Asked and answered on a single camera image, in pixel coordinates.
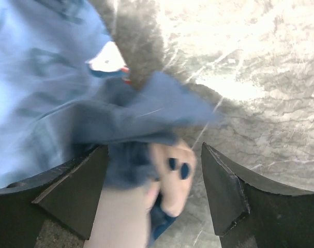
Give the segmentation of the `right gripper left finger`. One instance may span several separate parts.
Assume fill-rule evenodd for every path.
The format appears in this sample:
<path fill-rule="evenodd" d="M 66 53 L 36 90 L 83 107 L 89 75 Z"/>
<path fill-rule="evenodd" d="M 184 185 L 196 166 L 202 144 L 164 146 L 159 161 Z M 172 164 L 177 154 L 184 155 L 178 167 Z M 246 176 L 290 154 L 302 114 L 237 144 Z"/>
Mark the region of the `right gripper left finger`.
<path fill-rule="evenodd" d="M 0 247 L 34 247 L 47 219 L 88 240 L 108 161 L 107 146 L 94 147 L 0 189 Z"/>

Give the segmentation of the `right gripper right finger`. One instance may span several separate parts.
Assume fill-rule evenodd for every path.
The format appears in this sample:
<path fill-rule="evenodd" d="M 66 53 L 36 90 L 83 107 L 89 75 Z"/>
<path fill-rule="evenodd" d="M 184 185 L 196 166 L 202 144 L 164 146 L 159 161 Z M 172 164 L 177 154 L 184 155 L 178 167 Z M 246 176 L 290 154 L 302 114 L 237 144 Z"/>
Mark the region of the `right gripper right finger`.
<path fill-rule="evenodd" d="M 261 176 L 207 143 L 201 163 L 222 247 L 314 247 L 314 192 Z"/>

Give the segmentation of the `blue cartoon print pillowcase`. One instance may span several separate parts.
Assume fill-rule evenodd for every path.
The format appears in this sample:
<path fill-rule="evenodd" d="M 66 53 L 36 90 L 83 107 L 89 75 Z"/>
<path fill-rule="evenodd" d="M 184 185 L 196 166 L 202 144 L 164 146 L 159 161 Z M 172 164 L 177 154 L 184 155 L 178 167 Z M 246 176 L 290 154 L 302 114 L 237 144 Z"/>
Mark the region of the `blue cartoon print pillowcase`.
<path fill-rule="evenodd" d="M 175 128 L 213 106 L 156 71 L 140 90 L 88 1 L 0 1 L 0 189 L 107 146 L 86 247 L 150 247 L 182 212 L 196 166 Z"/>

